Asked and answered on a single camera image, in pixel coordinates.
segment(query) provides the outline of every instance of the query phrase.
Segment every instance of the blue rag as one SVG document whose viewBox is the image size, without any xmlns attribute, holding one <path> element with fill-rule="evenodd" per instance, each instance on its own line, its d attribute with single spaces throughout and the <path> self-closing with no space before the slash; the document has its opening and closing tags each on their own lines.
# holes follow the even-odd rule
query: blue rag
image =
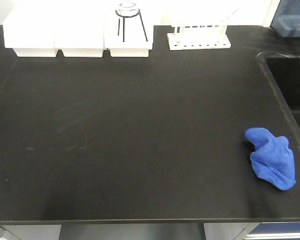
<svg viewBox="0 0 300 240">
<path fill-rule="evenodd" d="M 275 137 L 262 127 L 249 128 L 244 136 L 255 146 L 250 155 L 255 174 L 280 190 L 292 188 L 296 184 L 295 160 L 288 139 Z"/>
</svg>

